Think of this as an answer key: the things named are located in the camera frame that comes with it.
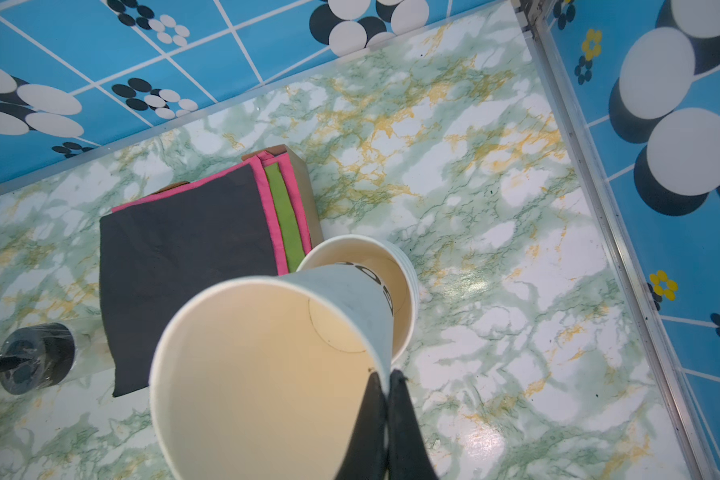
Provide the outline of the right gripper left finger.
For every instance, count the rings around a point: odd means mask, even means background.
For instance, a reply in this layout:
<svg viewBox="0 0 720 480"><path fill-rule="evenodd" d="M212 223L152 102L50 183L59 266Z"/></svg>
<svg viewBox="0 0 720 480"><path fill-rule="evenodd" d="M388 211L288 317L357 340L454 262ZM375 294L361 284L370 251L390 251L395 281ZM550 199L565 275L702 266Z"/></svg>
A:
<svg viewBox="0 0 720 480"><path fill-rule="evenodd" d="M382 480L388 454L387 401L377 372L369 378L360 410L336 480Z"/></svg>

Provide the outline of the white paper coffee cup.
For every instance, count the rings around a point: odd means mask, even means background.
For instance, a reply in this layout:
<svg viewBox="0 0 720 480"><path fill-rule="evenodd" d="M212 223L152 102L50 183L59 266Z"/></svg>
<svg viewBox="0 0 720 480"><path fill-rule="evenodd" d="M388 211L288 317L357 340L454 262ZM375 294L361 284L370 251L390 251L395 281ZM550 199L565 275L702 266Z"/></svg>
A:
<svg viewBox="0 0 720 480"><path fill-rule="evenodd" d="M381 276L337 263L202 291L171 319L150 408L178 479L331 479L368 378L387 382L393 303Z"/></svg>

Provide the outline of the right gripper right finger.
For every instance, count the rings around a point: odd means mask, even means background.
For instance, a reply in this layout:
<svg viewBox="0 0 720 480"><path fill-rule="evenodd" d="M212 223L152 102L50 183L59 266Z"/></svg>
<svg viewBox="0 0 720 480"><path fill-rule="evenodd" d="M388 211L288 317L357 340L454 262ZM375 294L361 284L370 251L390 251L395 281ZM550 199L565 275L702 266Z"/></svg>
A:
<svg viewBox="0 0 720 480"><path fill-rule="evenodd" d="M406 377L400 370L394 370L390 376L387 425L389 478L437 480L410 399Z"/></svg>

